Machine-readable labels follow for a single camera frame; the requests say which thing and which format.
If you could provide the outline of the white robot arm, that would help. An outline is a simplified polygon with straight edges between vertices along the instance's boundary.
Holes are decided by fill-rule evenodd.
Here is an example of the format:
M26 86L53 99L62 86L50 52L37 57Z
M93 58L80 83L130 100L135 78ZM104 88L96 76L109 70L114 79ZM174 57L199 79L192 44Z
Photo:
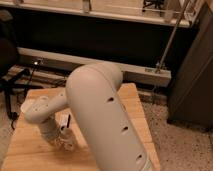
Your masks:
M55 114L69 108L100 171L156 171L118 91L123 73L112 62L76 68L55 97L26 100L21 111L45 139L58 136Z

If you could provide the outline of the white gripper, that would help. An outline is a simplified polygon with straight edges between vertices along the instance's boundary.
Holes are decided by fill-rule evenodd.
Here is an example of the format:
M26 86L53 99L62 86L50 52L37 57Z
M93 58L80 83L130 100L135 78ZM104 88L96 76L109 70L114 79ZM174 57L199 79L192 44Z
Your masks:
M50 142L56 149L74 150L76 147L76 138L71 129L60 131L59 136Z

